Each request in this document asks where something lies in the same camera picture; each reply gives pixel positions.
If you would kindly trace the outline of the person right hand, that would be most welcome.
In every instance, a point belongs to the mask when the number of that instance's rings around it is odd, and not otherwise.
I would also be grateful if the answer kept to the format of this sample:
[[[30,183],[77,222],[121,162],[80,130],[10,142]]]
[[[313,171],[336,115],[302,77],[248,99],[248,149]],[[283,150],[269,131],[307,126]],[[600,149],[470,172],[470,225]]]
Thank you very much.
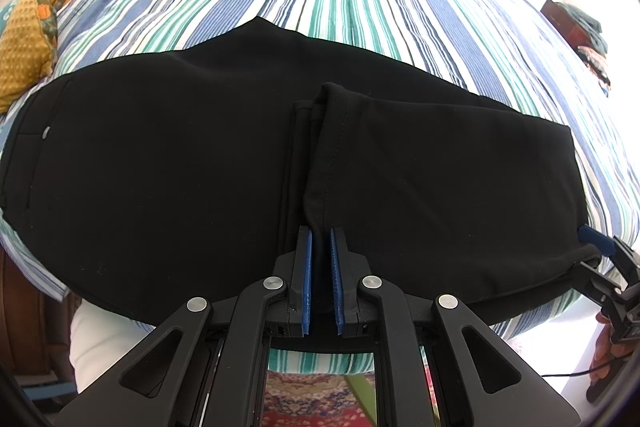
[[[630,355],[636,350],[639,343],[638,340],[613,343],[611,339],[613,327],[610,320],[602,312],[596,315],[596,320],[602,326],[602,329],[594,344],[590,363],[590,381],[593,383],[605,379],[612,369],[613,362]]]

